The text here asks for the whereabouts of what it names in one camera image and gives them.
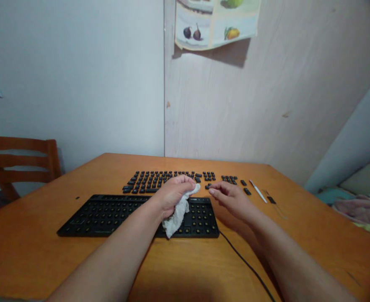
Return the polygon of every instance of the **chair backrest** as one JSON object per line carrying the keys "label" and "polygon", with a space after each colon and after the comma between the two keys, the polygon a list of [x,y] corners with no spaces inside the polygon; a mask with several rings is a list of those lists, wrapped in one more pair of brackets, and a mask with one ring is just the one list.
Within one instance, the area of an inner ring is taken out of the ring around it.
{"label": "chair backrest", "polygon": [[[42,141],[30,138],[0,136],[1,150],[31,150],[47,155],[20,156],[0,154],[0,188],[11,201],[20,198],[12,185],[13,182],[50,182],[61,175],[56,140]],[[4,169],[14,166],[42,167],[49,171],[14,171]]]}

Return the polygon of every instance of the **black cable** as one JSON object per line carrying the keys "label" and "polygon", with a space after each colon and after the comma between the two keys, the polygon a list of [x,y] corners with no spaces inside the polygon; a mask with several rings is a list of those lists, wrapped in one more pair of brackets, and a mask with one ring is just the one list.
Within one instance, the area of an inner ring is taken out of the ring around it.
{"label": "black cable", "polygon": [[259,279],[260,281],[260,284],[263,285],[264,287],[264,290],[266,291],[266,293],[269,295],[270,299],[273,301],[273,302],[276,302],[276,300],[274,300],[274,297],[272,296],[271,292],[269,291],[269,289],[267,288],[266,284],[263,282],[263,280],[260,278],[259,274],[254,270],[253,267],[251,267],[251,265],[241,256],[241,254],[234,248],[234,246],[232,245],[232,243],[228,240],[228,238],[220,231],[220,234],[222,236],[224,236],[225,240],[227,240],[227,242],[230,244],[230,246],[232,247],[232,249],[235,251],[235,253],[237,253],[237,255],[239,256],[239,258],[242,259],[243,262],[245,262],[245,264],[252,270],[252,272],[256,275],[256,277]]}

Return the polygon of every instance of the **keycap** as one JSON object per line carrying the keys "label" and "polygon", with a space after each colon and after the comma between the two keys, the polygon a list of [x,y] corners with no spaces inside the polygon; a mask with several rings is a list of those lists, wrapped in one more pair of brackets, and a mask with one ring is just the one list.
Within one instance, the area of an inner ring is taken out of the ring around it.
{"label": "keycap", "polygon": [[146,193],[155,193],[157,192],[159,189],[147,189],[146,190]]}

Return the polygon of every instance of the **fig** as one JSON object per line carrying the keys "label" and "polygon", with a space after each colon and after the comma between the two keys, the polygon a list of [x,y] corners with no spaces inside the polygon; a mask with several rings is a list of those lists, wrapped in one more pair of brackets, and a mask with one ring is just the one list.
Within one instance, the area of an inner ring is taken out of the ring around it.
{"label": "fig", "polygon": [[190,29],[191,29],[191,27],[186,27],[186,28],[184,29],[184,36],[185,36],[185,38],[187,38],[187,39],[190,39],[190,37],[192,36],[192,33],[190,32]]}
{"label": "fig", "polygon": [[196,23],[197,30],[193,33],[193,38],[196,41],[200,41],[202,39],[202,34],[200,33],[199,26]]}

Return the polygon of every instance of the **keyboard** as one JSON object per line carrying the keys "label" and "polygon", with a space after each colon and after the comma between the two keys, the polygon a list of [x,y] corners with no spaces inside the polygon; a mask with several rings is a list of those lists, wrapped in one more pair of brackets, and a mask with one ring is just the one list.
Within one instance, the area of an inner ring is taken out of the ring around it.
{"label": "keyboard", "polygon": [[[61,237],[108,237],[151,196],[93,195],[57,231]],[[219,231],[209,198],[189,198],[189,212],[173,238],[218,238]],[[166,237],[162,225],[155,237]]]}

